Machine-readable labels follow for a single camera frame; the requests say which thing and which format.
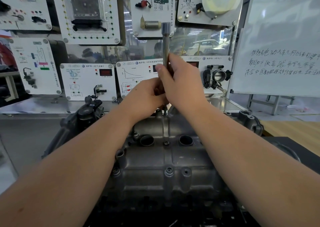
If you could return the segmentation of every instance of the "right hand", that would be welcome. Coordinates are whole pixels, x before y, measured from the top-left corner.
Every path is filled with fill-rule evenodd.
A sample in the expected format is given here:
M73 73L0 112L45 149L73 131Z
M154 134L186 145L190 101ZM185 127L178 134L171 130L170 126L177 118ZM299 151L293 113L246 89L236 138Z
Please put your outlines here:
M199 69L172 53L169 54L169 61L174 72L173 77L162 64L155 66L169 102L182 114L187 113L187 109L195 109L208 103Z

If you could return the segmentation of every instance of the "digital display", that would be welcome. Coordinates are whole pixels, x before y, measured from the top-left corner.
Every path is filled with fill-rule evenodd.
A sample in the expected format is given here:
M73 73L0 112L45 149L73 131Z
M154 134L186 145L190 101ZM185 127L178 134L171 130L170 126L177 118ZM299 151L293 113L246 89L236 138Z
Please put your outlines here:
M112 69L99 69L100 76L112 76Z
M187 62L190 63L193 67L199 68L199 62Z

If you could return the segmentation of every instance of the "whiteboard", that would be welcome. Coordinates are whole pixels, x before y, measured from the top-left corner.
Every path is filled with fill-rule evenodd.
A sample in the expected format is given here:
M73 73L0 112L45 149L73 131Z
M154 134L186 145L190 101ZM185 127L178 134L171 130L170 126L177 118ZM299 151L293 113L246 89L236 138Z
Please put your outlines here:
M251 0L229 89L320 97L320 0Z

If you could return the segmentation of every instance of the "clear plastic cover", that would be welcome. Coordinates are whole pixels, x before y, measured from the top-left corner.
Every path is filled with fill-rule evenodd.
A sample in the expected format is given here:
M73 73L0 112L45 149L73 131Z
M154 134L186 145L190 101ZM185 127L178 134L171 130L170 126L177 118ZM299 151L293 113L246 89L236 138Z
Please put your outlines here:
M105 21L104 0L68 0L66 11L72 20L90 19Z

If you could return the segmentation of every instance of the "workbench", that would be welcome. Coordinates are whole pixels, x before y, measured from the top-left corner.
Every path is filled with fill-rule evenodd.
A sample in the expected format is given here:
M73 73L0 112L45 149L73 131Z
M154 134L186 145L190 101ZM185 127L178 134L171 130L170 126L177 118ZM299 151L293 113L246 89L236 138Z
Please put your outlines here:
M261 121L265 136L289 137L320 156L320 122Z

